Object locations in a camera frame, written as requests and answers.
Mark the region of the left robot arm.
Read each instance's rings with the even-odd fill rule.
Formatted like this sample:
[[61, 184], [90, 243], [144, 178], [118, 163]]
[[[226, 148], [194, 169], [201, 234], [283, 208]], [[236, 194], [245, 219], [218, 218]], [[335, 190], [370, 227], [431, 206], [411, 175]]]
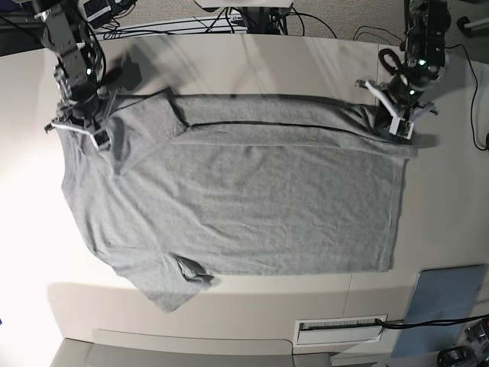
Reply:
[[445, 69], [445, 34], [451, 24], [448, 2], [405, 1], [403, 19], [403, 55], [390, 48], [379, 51], [378, 61], [392, 79], [374, 86], [403, 119], [422, 109], [437, 115], [436, 107], [420, 99]]

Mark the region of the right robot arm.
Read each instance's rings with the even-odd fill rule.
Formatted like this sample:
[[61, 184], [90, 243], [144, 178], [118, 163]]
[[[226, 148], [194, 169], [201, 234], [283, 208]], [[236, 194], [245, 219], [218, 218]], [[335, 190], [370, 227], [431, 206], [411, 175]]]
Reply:
[[89, 23], [71, 1], [32, 1], [45, 24], [42, 44], [55, 53], [53, 78], [60, 93], [57, 115], [45, 127], [85, 135], [95, 148], [109, 144], [107, 124], [121, 68], [108, 69], [105, 53]]

